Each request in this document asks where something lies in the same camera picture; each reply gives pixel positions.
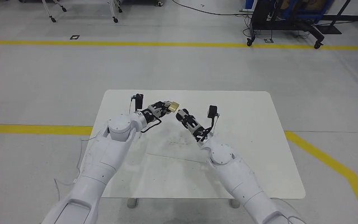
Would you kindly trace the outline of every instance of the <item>gray floor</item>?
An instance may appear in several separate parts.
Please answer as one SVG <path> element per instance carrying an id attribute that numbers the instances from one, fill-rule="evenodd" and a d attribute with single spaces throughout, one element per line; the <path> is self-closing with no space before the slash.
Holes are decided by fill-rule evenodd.
<path id="1" fill-rule="evenodd" d="M 166 1 L 123 5 L 119 23 L 101 1 L 0 2 L 0 40 L 245 43 L 242 17 L 213 16 Z M 236 13 L 233 0 L 181 0 Z M 357 24 L 342 24 L 327 45 L 356 45 Z M 278 44 L 309 44 L 274 32 Z M 108 89 L 251 90 L 271 94 L 285 130 L 358 173 L 358 52 L 252 48 L 0 45 L 0 124 L 92 125 Z M 289 143 L 306 197 L 289 202 L 308 223 L 358 223 L 346 179 Z M 53 178 L 76 176 L 78 136 L 0 135 L 0 224 L 40 223 L 57 201 Z M 70 190 L 60 186 L 61 194 Z M 252 223 L 226 200 L 102 199 L 98 223 Z"/>

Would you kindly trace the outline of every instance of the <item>metal stand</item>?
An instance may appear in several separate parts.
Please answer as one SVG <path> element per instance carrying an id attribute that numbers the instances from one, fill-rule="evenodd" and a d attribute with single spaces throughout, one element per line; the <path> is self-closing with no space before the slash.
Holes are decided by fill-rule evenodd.
<path id="1" fill-rule="evenodd" d="M 317 41 L 315 42 L 314 48 L 318 49 L 321 47 L 324 36 L 309 22 L 296 19 L 296 14 L 303 3 L 303 0 L 298 0 L 295 7 L 292 9 L 290 18 L 287 20 L 276 21 L 279 10 L 284 0 L 279 0 L 275 5 L 274 11 L 270 12 L 271 4 L 270 1 L 258 0 L 256 3 L 255 10 L 252 14 L 252 18 L 249 25 L 250 37 L 247 38 L 247 45 L 251 46 L 255 40 L 256 34 L 254 30 L 301 30 L 304 32 L 310 32 Z M 272 14 L 271 20 L 267 20 L 269 13 Z"/>
<path id="2" fill-rule="evenodd" d="M 113 5 L 112 5 L 112 0 L 110 0 L 110 7 L 111 7 L 111 13 L 112 13 L 112 18 L 113 18 L 113 22 L 117 23 L 118 19 L 115 17 L 114 15 L 114 11 L 113 11 Z"/>
<path id="3" fill-rule="evenodd" d="M 238 202 L 235 199 L 229 199 L 229 204 L 232 208 L 239 208 L 240 207 L 240 202 Z"/>
<path id="4" fill-rule="evenodd" d="M 343 11 L 346 9 L 346 7 L 348 6 L 348 4 L 351 2 L 351 0 L 347 0 L 345 2 L 345 4 L 343 5 L 343 7 L 341 8 L 341 10 L 338 12 L 337 16 L 335 17 L 335 19 L 332 21 L 332 23 L 328 26 L 317 26 L 317 29 L 323 33 L 323 34 L 342 34 L 336 27 L 335 27 L 335 23 L 337 22 L 337 20 L 339 19 L 339 17 L 342 15 Z"/>
<path id="5" fill-rule="evenodd" d="M 128 198 L 127 207 L 135 208 L 138 205 L 138 198 Z"/>
<path id="6" fill-rule="evenodd" d="M 66 8 L 63 7 L 63 5 L 61 5 L 57 0 L 53 0 L 53 1 L 61 7 L 62 11 L 67 12 Z M 47 12 L 47 14 L 49 15 L 51 21 L 52 21 L 52 22 L 56 22 L 55 18 L 52 17 L 52 15 L 50 14 L 49 9 L 47 8 L 46 0 L 43 0 L 43 4 L 44 4 L 44 6 L 45 6 L 46 12 Z"/>

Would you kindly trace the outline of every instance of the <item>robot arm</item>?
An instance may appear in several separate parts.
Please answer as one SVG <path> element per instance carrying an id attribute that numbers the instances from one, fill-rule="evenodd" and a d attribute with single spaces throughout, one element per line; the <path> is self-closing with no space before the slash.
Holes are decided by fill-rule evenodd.
<path id="1" fill-rule="evenodd" d="M 256 224 L 288 222 L 292 212 L 287 214 L 267 196 L 254 172 L 234 149 L 218 143 L 210 132 L 211 128 L 204 129 L 186 109 L 179 110 L 176 118 L 194 136 L 200 149 L 207 150 L 209 169 L 216 174 L 229 194 L 244 206 Z M 294 219 L 289 222 L 301 223 Z"/>
<path id="2" fill-rule="evenodd" d="M 177 107 L 175 102 L 160 101 L 142 111 L 119 115 L 106 122 L 84 158 L 83 171 L 73 189 L 50 210 L 42 223 L 96 223 L 103 191 L 122 165 L 136 132 L 155 120 L 160 123 L 161 117 L 175 112 Z"/>

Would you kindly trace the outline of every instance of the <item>tabletop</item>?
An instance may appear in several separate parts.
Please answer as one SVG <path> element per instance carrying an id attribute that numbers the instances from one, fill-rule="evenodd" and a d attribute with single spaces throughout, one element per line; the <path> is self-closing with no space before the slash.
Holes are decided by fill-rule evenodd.
<path id="1" fill-rule="evenodd" d="M 237 150 L 271 198 L 300 199 L 305 190 L 279 117 L 267 92 L 107 90 L 91 137 L 118 114 L 128 114 L 130 97 L 144 94 L 143 109 L 157 101 L 175 101 L 204 127 L 209 127 L 209 105 L 220 117 L 218 142 Z M 109 198 L 227 198 L 232 196 L 208 170 L 206 151 L 179 123 L 175 114 L 146 133 L 137 133 L 120 170 L 102 197 Z"/>

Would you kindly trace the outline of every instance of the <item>floor marking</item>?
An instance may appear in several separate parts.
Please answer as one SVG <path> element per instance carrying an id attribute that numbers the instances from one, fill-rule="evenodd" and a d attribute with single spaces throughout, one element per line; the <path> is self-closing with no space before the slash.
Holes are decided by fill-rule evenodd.
<path id="1" fill-rule="evenodd" d="M 91 126 L 0 124 L 0 134 L 63 134 L 89 136 L 91 132 Z"/>
<path id="2" fill-rule="evenodd" d="M 358 176 L 351 169 L 334 160 L 332 157 L 306 142 L 293 132 L 285 131 L 285 134 L 287 140 L 295 143 L 298 147 L 307 151 L 309 154 L 344 176 L 348 180 L 353 192 L 358 198 Z"/>
<path id="3" fill-rule="evenodd" d="M 62 134 L 62 135 L 91 135 L 91 126 L 59 126 L 59 125 L 17 125 L 0 124 L 0 134 Z M 356 197 L 358 198 L 358 176 L 349 168 L 334 160 L 332 157 L 306 142 L 296 134 L 285 131 L 287 140 L 295 143 L 298 147 L 344 176 Z"/>
<path id="4" fill-rule="evenodd" d="M 196 43 L 196 42 L 115 42 L 115 41 L 32 41 L 0 40 L 0 45 L 59 45 L 59 46 L 167 46 L 193 48 L 249 48 L 246 43 Z M 314 49 L 313 45 L 253 44 L 252 49 Z M 319 50 L 358 50 L 358 46 L 321 46 Z"/>

